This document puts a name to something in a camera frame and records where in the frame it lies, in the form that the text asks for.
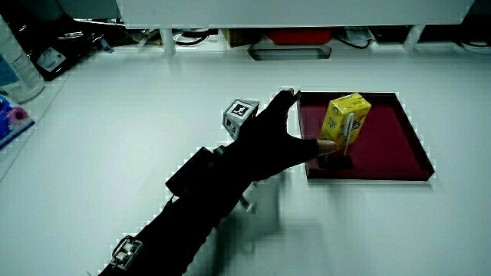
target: cable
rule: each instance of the cable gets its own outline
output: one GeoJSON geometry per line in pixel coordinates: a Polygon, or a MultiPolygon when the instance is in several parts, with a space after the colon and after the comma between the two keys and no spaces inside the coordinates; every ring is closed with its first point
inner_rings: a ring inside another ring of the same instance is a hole
{"type": "Polygon", "coordinates": [[[188,30],[180,29],[177,30],[177,33],[174,35],[174,41],[176,42],[176,45],[194,46],[205,41],[212,33],[214,33],[214,30],[212,29],[208,29],[206,31],[188,31],[188,30]],[[198,38],[198,39],[191,42],[178,41],[177,39],[180,36],[183,36],[185,38],[198,38]]]}
{"type": "Polygon", "coordinates": [[[344,40],[340,39],[337,35],[335,35],[334,38],[338,39],[340,42],[342,42],[342,43],[344,43],[346,45],[352,46],[353,48],[357,48],[357,49],[365,49],[365,48],[367,48],[368,46],[370,46],[370,43],[372,41],[371,39],[368,39],[367,40],[367,44],[365,46],[358,46],[358,45],[351,44],[351,43],[349,43],[347,41],[344,41],[344,40]]]}
{"type": "Polygon", "coordinates": [[[470,43],[467,41],[462,41],[461,43],[463,43],[465,45],[473,46],[473,47],[489,47],[489,44],[487,44],[487,43],[484,45],[474,44],[474,43],[470,43]]]}
{"type": "Polygon", "coordinates": [[[477,48],[486,48],[486,47],[489,47],[489,46],[483,46],[483,45],[477,45],[477,46],[472,46],[471,44],[467,44],[465,42],[462,42],[462,41],[454,41],[453,43],[457,44],[457,46],[461,47],[462,49],[468,51],[468,52],[471,52],[473,54],[480,54],[480,55],[491,55],[491,54],[481,54],[481,53],[476,53],[475,51],[471,51],[469,50],[466,46],[464,45],[469,45],[471,47],[477,47],[477,48]]]}

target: gloved hand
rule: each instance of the gloved hand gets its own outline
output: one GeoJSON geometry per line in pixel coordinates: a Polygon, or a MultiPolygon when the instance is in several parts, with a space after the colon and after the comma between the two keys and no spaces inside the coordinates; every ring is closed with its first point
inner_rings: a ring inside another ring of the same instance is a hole
{"type": "Polygon", "coordinates": [[[293,89],[282,90],[257,117],[241,125],[237,140],[226,147],[230,169],[259,181],[338,149],[332,141],[302,140],[288,134],[288,110],[300,96],[300,91],[294,95],[293,89]]]}

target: white table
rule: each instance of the white table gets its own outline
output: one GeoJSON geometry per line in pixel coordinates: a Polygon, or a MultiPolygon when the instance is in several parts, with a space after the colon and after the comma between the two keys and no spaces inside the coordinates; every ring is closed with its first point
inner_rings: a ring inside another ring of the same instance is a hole
{"type": "MultiPolygon", "coordinates": [[[[254,255],[230,256],[223,275],[491,271],[491,57],[452,44],[408,54],[333,41],[327,61],[258,62],[222,38],[210,44],[173,57],[117,48],[73,70],[0,182],[2,274],[97,274],[119,238],[158,214],[166,178],[196,148],[231,141],[221,118],[233,99],[267,104],[288,85],[399,92],[436,177],[309,186],[296,166],[280,189],[283,231],[254,255]]],[[[289,115],[298,136],[295,108],[289,115]]]]}

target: black sleeve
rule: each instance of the black sleeve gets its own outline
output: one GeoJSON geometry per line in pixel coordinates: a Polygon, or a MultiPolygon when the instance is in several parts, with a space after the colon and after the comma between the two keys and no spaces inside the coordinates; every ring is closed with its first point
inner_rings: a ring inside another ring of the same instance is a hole
{"type": "Polygon", "coordinates": [[[209,188],[199,195],[168,202],[163,211],[135,237],[143,242],[138,256],[123,271],[108,265],[100,275],[181,275],[213,227],[235,207],[251,183],[238,178],[230,163],[216,166],[203,179],[209,188]]]}

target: tray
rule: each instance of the tray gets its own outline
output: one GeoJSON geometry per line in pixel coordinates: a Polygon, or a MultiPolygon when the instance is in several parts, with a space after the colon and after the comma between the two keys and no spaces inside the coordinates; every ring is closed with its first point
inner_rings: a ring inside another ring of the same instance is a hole
{"type": "Polygon", "coordinates": [[[326,44],[278,45],[267,39],[252,44],[247,52],[255,61],[325,60],[331,56],[326,44]]]}
{"type": "MultiPolygon", "coordinates": [[[[303,92],[298,102],[302,139],[319,139],[329,101],[353,92],[303,92]]],[[[308,179],[427,181],[434,169],[395,93],[359,93],[370,104],[348,156],[305,163],[308,179]]]]}

